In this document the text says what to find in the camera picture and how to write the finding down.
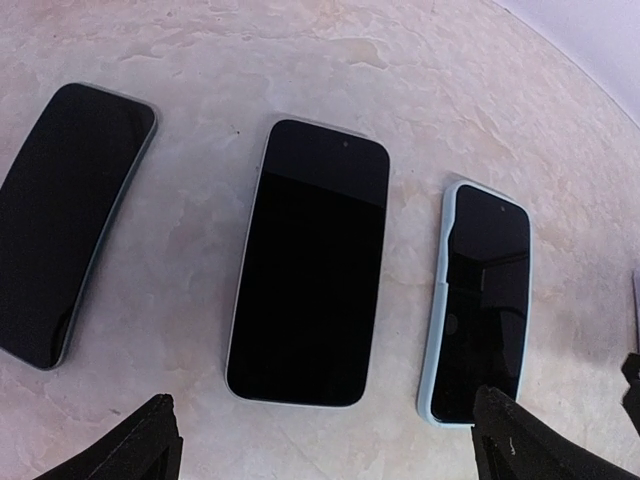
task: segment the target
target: black phone screen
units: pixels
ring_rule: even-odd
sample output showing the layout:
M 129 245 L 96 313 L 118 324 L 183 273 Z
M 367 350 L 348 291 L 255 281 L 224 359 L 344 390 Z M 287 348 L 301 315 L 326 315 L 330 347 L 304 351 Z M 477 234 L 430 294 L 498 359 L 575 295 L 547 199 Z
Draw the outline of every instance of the black phone screen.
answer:
M 473 423 L 481 385 L 516 397 L 528 321 L 530 235 L 521 207 L 469 185 L 458 189 L 431 402 L 441 422 Z
M 155 126 L 141 103 L 58 90 L 0 188 L 0 346 L 56 366 L 116 200 Z
M 377 143 L 293 120 L 273 127 L 229 349 L 235 394 L 324 406 L 362 396 L 388 178 Z

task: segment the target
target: curved phone screen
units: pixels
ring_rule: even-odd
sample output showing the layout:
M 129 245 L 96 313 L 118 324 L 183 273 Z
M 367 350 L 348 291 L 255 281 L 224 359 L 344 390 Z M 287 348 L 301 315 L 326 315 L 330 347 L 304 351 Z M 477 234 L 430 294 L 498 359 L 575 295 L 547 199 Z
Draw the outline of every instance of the curved phone screen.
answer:
M 0 189 L 0 347 L 58 364 L 97 244 L 153 110 L 69 84 L 49 101 Z
M 511 202 L 469 185 L 456 195 L 449 284 L 431 413 L 473 423 L 481 385 L 515 399 L 529 304 L 530 225 Z

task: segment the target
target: marble countertop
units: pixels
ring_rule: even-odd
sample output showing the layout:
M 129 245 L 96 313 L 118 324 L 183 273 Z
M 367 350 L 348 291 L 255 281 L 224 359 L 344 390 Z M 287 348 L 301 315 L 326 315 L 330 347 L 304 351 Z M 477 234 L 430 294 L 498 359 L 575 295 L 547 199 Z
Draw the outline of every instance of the marble countertop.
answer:
M 521 403 L 640 473 L 620 406 L 635 349 L 640 131 L 582 71 L 487 0 L 36 1 L 0 18 L 0 178 L 62 84 L 162 113 L 80 313 L 67 361 L 0 353 L 0 471 L 26 479 L 157 392 L 181 478 L 468 479 L 471 436 L 415 397 L 443 189 L 503 191 L 534 223 Z M 392 172 L 368 388 L 346 410 L 245 403 L 223 379 L 260 154 L 276 114 L 361 132 Z

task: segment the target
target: white marble table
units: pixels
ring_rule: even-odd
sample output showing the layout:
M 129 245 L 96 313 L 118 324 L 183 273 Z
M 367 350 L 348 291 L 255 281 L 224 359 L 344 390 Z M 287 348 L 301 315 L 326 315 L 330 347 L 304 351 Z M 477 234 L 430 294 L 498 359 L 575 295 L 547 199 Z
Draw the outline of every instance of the white marble table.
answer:
M 0 178 L 53 92 L 87 81 L 156 104 L 66 363 L 0 354 L 0 472 L 31 478 L 156 392 L 183 479 L 468 479 L 468 431 L 415 395 L 443 188 L 464 175 L 530 210 L 535 281 L 522 404 L 640 473 L 620 398 L 635 348 L 640 131 L 577 67 L 485 0 L 5 2 Z M 223 380 L 270 118 L 362 132 L 392 160 L 370 377 L 347 410 L 242 403 Z

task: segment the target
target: black smartphone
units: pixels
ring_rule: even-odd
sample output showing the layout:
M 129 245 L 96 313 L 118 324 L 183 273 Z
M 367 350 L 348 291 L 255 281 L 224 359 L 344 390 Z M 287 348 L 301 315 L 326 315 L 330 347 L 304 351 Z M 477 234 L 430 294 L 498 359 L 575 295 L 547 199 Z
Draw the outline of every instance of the black smartphone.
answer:
M 156 128 L 153 109 L 60 88 L 0 188 L 0 347 L 41 368 L 66 350 L 88 274 Z
M 360 399 L 388 182 L 378 143 L 296 120 L 273 127 L 229 346 L 236 395 L 316 406 Z
M 524 208 L 471 182 L 448 188 L 418 394 L 425 420 L 472 424 L 482 385 L 516 399 L 530 296 L 531 224 Z

